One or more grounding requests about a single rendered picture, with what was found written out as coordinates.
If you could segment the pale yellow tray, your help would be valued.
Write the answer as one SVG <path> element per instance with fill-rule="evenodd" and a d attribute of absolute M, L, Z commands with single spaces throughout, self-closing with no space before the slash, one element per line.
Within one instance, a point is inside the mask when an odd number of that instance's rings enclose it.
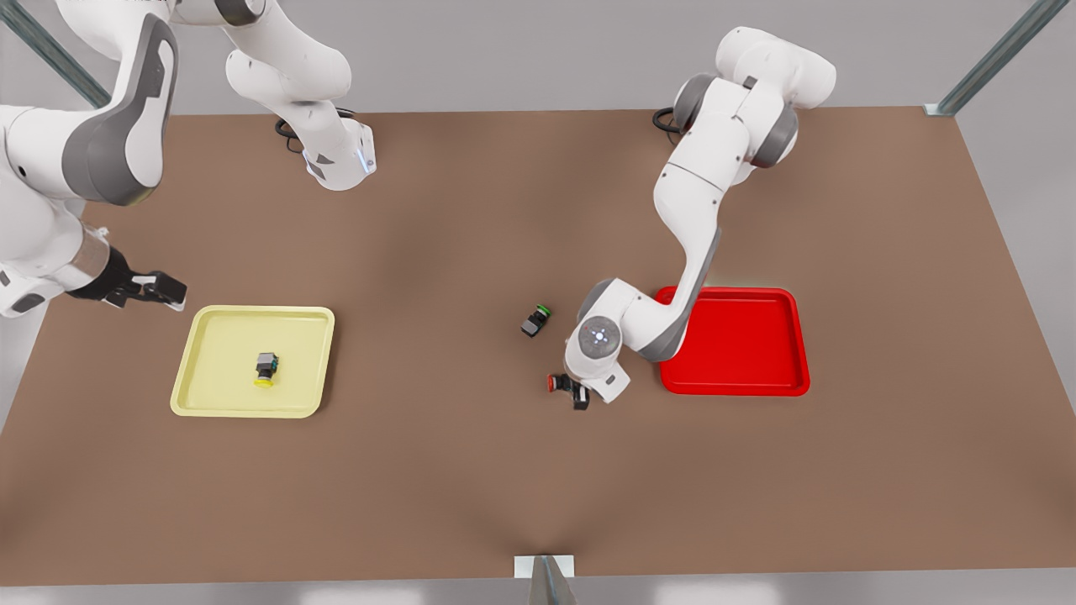
<path fill-rule="evenodd" d="M 324 307 L 211 305 L 193 318 L 171 410 L 206 418 L 307 418 L 323 398 L 335 315 Z M 255 386 L 258 354 L 279 356 Z"/>

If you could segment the red tray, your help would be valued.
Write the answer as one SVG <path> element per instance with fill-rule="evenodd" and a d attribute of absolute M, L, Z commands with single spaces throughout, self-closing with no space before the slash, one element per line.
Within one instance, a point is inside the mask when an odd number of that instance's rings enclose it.
<path fill-rule="evenodd" d="M 659 374 L 679 395 L 806 394 L 810 368 L 796 300 L 781 289 L 703 287 L 683 344 Z"/>

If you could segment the silver frame post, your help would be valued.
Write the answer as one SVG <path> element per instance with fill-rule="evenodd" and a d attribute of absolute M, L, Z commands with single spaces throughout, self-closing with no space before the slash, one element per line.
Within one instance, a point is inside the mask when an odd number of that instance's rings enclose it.
<path fill-rule="evenodd" d="M 19 0 L 0 0 L 0 22 L 94 108 L 110 103 L 110 92 L 105 92 Z"/>
<path fill-rule="evenodd" d="M 955 116 L 983 92 L 994 78 L 1025 50 L 1042 30 L 1068 6 L 1071 0 L 1035 0 L 937 103 L 922 105 L 928 116 Z"/>
<path fill-rule="evenodd" d="M 528 605 L 579 605 L 569 585 L 575 555 L 515 555 L 514 578 L 530 581 Z"/>

